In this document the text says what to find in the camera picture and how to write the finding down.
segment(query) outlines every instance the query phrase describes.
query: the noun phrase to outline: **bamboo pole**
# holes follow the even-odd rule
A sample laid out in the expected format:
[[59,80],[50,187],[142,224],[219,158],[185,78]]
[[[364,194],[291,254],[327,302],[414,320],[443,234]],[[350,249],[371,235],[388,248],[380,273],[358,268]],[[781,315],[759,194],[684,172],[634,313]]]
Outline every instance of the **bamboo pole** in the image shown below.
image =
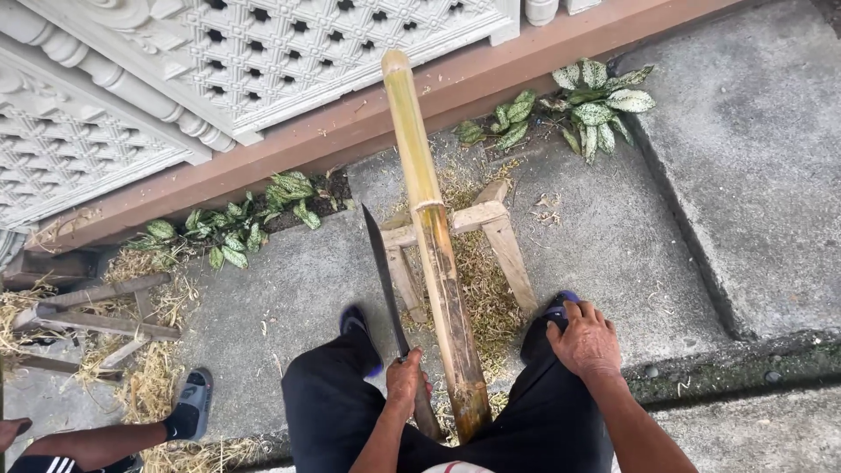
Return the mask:
[[458,282],[447,212],[426,140],[409,58],[402,51],[389,50],[383,56],[382,67],[447,392],[458,439],[465,444],[480,427],[490,423],[488,388]]

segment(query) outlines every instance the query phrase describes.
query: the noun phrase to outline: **black pants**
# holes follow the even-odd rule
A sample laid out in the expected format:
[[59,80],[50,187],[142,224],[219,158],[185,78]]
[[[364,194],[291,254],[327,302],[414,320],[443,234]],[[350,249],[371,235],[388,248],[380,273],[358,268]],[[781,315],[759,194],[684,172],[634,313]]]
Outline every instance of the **black pants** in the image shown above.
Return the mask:
[[[462,460],[494,473],[608,473],[613,446],[595,402],[548,341],[539,343],[492,424],[455,448],[407,424],[397,471],[421,473]],[[347,473],[368,441],[385,404],[362,378],[361,347],[368,344],[364,336],[341,336],[289,365],[283,399],[298,473]]]

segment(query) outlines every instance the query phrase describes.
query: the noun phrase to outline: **foot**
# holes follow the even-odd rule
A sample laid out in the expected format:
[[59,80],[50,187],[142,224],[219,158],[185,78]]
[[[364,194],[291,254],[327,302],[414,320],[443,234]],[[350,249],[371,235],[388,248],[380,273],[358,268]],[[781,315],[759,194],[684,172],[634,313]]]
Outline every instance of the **foot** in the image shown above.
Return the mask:
[[533,320],[528,327],[526,336],[523,338],[523,344],[520,347],[520,360],[523,364],[529,364],[535,358],[537,349],[541,345],[540,342],[546,339],[546,322],[555,322],[561,332],[567,328],[569,321],[567,320],[567,311],[563,308],[565,300],[578,302],[580,299],[573,291],[562,290],[549,303],[549,307],[543,311],[543,314]]
[[371,334],[368,332],[368,324],[365,322],[365,314],[357,306],[349,306],[342,313],[339,319],[339,334],[340,335],[355,335],[360,339],[367,341],[366,344],[371,349],[366,350],[367,353],[363,355],[364,363],[362,372],[366,378],[373,378],[383,371],[383,360],[379,357],[377,349],[373,346]]
[[199,440],[208,429],[213,377],[204,368],[190,371],[172,414],[164,419],[167,440]]

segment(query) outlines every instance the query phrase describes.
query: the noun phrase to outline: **hand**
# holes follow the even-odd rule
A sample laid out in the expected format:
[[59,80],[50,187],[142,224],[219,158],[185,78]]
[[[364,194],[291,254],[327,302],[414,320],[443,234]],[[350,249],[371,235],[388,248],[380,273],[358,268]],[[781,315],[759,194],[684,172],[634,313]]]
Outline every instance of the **hand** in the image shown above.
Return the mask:
[[32,421],[28,417],[0,421],[0,454],[8,449],[14,438],[29,430]]
[[578,304],[565,300],[569,326],[563,334],[555,322],[546,327],[546,338],[552,351],[564,366],[584,382],[592,376],[621,376],[621,355],[616,327],[601,311],[582,300]]
[[[396,359],[385,372],[385,387],[388,390],[386,409],[396,411],[404,421],[409,420],[415,412],[415,392],[419,382],[418,373],[421,372],[422,356],[423,348],[415,347],[406,355],[406,361],[400,363],[399,359]],[[432,385],[427,382],[429,376],[423,373],[423,379],[426,395],[430,396]]]

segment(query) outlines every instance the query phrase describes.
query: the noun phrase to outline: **machete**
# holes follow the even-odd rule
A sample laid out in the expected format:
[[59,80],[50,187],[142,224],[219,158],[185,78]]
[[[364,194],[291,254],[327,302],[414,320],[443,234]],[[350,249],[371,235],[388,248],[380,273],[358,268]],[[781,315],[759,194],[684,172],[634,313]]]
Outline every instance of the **machete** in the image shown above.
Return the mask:
[[[405,360],[405,356],[409,354],[409,343],[406,342],[406,336],[403,334],[403,327],[400,325],[400,315],[397,312],[397,301],[394,299],[394,289],[391,287],[391,273],[389,272],[388,256],[385,254],[385,244],[383,243],[383,234],[379,231],[377,221],[373,219],[371,212],[362,205],[362,212],[365,215],[365,226],[368,228],[368,238],[371,240],[371,249],[373,250],[373,259],[377,263],[377,273],[379,274],[379,282],[383,286],[383,295],[385,295],[385,305],[389,309],[389,317],[394,326],[394,336],[397,338],[397,349],[400,352],[400,359]],[[438,419],[432,411],[429,397],[426,394],[426,382],[423,379],[423,374],[418,373],[418,389],[415,392],[415,422],[418,425],[418,430],[425,436],[436,441],[444,440],[441,427],[438,425]]]

